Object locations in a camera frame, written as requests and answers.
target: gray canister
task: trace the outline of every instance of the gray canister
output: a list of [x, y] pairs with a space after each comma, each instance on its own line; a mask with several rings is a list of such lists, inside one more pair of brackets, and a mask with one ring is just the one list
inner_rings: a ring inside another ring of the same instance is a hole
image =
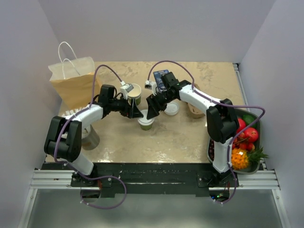
[[84, 150], [90, 151], [95, 149], [100, 142], [99, 135], [96, 133], [92, 125], [82, 131], [81, 146]]

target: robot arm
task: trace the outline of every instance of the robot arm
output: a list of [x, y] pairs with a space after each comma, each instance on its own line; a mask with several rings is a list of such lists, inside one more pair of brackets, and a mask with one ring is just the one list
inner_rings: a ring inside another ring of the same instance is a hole
[[[227, 150], [229, 142], [232, 137], [236, 135], [238, 129], [238, 118], [233, 108], [223, 107], [209, 100], [199, 96], [192, 89], [191, 83], [183, 80], [179, 82], [172, 72], [169, 72], [161, 77], [166, 91], [153, 94], [147, 97], [148, 114], [147, 119], [154, 118], [159, 115], [159, 111], [164, 111], [167, 103], [174, 99], [190, 103], [194, 107], [200, 109], [207, 116], [207, 130], [210, 137], [214, 140], [214, 162], [213, 167], [219, 172], [223, 173], [228, 171], [227, 158], [231, 165], [231, 150], [229, 150], [229, 157], [227, 157]], [[154, 82], [147, 81], [145, 88], [154, 89]], [[210, 99], [231, 105], [232, 102], [228, 99], [223, 101], [213, 98], [203, 92], [205, 96]]]
[[[130, 105], [127, 100], [127, 93], [132, 90], [132, 85], [125, 84], [121, 87], [123, 94], [120, 99], [114, 96], [115, 87], [112, 85], [102, 85], [97, 102], [87, 106], [88, 110], [78, 114], [65, 128], [64, 135], [60, 138], [57, 150], [57, 157], [68, 162], [76, 170], [89, 176], [94, 164], [81, 153], [82, 131], [95, 121], [105, 118], [110, 112], [119, 112], [128, 118], [143, 117], [135, 102]], [[47, 133], [44, 151], [54, 156], [55, 145], [63, 125], [72, 115], [60, 117], [55, 116]]]

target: brown paper bag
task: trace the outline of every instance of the brown paper bag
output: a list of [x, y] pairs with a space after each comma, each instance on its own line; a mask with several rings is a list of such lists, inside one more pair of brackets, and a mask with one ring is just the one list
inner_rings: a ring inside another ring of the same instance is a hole
[[[50, 82], [71, 110], [85, 107], [91, 101], [95, 71], [94, 61], [91, 57], [77, 58], [75, 53], [74, 56], [76, 58], [74, 60], [64, 59], [62, 61], [59, 54], [61, 63], [48, 66], [53, 73]], [[94, 96], [100, 93], [101, 85], [100, 80], [96, 79]]]

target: black metal frame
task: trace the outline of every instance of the black metal frame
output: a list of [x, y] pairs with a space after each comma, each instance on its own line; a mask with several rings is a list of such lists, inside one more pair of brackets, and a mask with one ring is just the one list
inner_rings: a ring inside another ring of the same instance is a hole
[[[42, 169], [68, 168], [62, 164], [44, 163]], [[230, 171], [219, 174], [212, 164], [201, 163], [95, 163], [95, 175], [120, 178], [128, 194], [194, 194], [197, 197], [208, 197], [209, 187], [225, 187], [228, 182], [234, 187]], [[86, 181], [78, 174], [73, 174], [73, 178], [71, 187], [98, 187], [96, 181]], [[124, 188], [117, 180], [101, 179], [101, 183], [101, 197], [124, 193]]]

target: lid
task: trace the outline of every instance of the lid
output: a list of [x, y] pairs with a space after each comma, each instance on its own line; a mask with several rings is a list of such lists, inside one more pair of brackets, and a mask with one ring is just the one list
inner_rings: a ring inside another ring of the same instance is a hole
[[178, 113], [180, 107], [179, 104], [176, 102], [170, 102], [167, 104], [167, 108], [165, 109], [165, 113], [167, 115], [175, 115], [176, 113]]
[[141, 113], [143, 114], [143, 118], [137, 119], [137, 121], [139, 122], [140, 125], [149, 126], [154, 122], [154, 118], [147, 120], [147, 114], [148, 114], [147, 109], [141, 110]]

